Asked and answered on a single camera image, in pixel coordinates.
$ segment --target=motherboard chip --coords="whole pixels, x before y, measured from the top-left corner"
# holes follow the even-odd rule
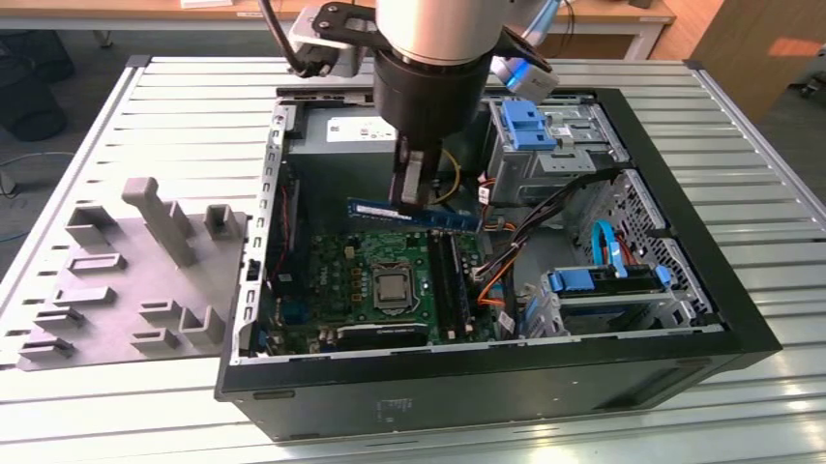
[[[378,278],[378,299],[399,302],[409,297],[409,283],[403,275],[382,275]]]
[[[374,274],[374,307],[389,316],[414,311],[418,299],[414,296],[410,263],[377,263]]]

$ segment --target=aluminum workbench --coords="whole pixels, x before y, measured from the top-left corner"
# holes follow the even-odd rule
[[[0,285],[0,461],[329,462],[359,453],[346,460],[822,462],[826,211],[708,74],[678,62],[554,65],[564,85],[620,87],[637,110],[785,345],[752,368],[644,413],[287,446],[214,400],[218,358],[16,370],[27,316],[50,298],[49,271],[66,258],[74,205],[117,199],[127,177],[153,175],[187,213],[215,202],[257,208],[274,89],[297,82],[287,64],[154,58],[138,65],[118,81]],[[113,215],[129,215],[117,203],[103,200]]]

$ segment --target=label sticker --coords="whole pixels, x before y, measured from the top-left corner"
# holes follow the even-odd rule
[[[488,205],[492,202],[492,189],[480,187],[480,203]]]
[[[393,423],[414,408],[413,398],[382,399],[375,403],[375,421]]]
[[[569,126],[562,126],[561,128],[556,128],[552,126],[552,135],[556,137],[572,137]]]
[[[398,211],[383,210],[373,206],[357,205],[357,213],[370,216],[385,216],[386,218],[411,220],[413,217],[401,214]]]
[[[514,322],[514,318],[509,316],[505,311],[500,311],[500,325],[508,332],[514,333],[517,323]]]
[[[379,116],[331,118],[327,122],[329,142],[394,141],[397,130]]]

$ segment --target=floor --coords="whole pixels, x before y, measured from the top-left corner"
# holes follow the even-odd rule
[[[115,45],[101,49],[91,32],[62,32],[77,74],[53,86],[70,125],[43,142],[18,142],[0,130],[0,162],[20,154],[74,152],[99,114],[101,106],[131,55],[274,56],[277,47],[266,32],[117,32]],[[760,124],[760,130],[798,171],[806,184],[826,201],[826,162],[818,157],[826,146],[826,92],[804,100],[786,92]],[[31,158],[8,167],[19,182],[20,196],[0,197],[0,277],[6,274],[23,239],[4,241],[26,232],[50,199],[69,157]]]

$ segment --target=green motherboard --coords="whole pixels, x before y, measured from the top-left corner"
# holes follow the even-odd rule
[[[466,298],[473,310],[473,327],[456,337],[446,333],[445,314],[443,317],[439,314],[446,305],[439,305],[429,240],[435,239],[427,232],[313,236],[306,295],[301,303],[307,317],[301,324],[289,323],[286,327],[289,353],[325,351],[326,338],[333,340],[337,329],[369,324],[426,326],[430,344],[492,339],[489,309],[476,305],[480,289],[470,278],[472,269],[482,262],[477,237],[452,236],[456,249],[452,262],[461,268],[457,274],[468,285]]]

